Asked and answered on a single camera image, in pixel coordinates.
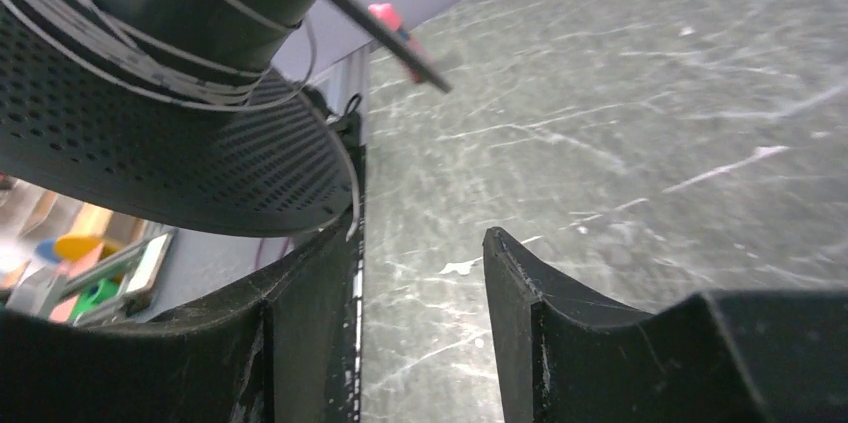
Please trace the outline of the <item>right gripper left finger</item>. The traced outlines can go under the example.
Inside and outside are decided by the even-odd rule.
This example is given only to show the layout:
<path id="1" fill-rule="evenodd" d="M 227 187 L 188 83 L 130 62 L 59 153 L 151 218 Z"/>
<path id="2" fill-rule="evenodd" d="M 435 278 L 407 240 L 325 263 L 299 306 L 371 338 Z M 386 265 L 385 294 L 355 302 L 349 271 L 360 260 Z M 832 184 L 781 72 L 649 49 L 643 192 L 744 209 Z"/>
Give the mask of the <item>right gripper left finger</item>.
<path id="1" fill-rule="evenodd" d="M 349 221 L 144 323 L 1 313 L 5 422 L 349 422 Z"/>

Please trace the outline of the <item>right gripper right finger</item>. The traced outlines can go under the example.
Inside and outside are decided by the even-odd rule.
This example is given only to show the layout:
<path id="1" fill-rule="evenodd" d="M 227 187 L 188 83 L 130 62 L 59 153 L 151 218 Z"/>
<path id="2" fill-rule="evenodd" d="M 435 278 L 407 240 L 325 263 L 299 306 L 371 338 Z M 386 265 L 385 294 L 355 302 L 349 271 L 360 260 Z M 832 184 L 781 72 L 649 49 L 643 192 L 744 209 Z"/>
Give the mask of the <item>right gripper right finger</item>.
<path id="1" fill-rule="evenodd" d="M 508 422 L 843 422 L 847 295 L 710 290 L 651 314 L 483 240 Z"/>

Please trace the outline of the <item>pink capped small bottle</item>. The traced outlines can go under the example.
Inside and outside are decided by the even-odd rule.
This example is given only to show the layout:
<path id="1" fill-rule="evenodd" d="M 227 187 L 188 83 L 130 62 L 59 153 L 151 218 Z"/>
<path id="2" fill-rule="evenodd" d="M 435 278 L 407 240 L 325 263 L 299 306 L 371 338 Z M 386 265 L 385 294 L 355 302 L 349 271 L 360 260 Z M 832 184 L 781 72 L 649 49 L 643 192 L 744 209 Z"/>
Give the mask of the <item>pink capped small bottle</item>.
<path id="1" fill-rule="evenodd" d="M 404 19 L 391 3 L 372 3 L 368 6 L 368 11 L 381 22 L 387 32 L 394 34 L 402 40 L 404 45 L 413 53 L 419 54 L 425 60 L 429 60 L 424 48 L 414 34 L 405 27 Z M 429 83 L 429 80 L 423 74 L 415 70 L 407 62 L 402 59 L 398 59 L 398 61 L 406 70 L 412 82 L 416 84 Z"/>

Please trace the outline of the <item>colourful objects outside enclosure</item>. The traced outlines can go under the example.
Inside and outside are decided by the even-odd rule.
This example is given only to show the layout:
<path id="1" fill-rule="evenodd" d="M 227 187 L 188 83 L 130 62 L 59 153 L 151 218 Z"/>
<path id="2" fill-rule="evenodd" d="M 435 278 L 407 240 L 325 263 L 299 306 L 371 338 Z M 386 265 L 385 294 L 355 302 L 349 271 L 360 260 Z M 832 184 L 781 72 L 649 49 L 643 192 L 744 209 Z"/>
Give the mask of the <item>colourful objects outside enclosure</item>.
<path id="1" fill-rule="evenodd" d="M 1 177 L 1 305 L 73 326 L 154 302 L 176 230 Z"/>

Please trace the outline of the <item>black cable spool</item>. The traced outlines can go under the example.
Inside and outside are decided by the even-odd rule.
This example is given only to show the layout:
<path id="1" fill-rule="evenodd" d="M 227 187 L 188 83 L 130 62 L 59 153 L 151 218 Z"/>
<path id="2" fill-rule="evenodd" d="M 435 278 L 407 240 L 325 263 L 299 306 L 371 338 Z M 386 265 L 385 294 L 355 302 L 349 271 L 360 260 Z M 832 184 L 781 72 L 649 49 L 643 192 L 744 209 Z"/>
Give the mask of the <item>black cable spool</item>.
<path id="1" fill-rule="evenodd" d="M 224 235 L 325 226 L 358 190 L 272 58 L 317 0 L 1 0 L 1 170 L 120 213 Z M 356 0 L 330 0 L 442 91 Z"/>

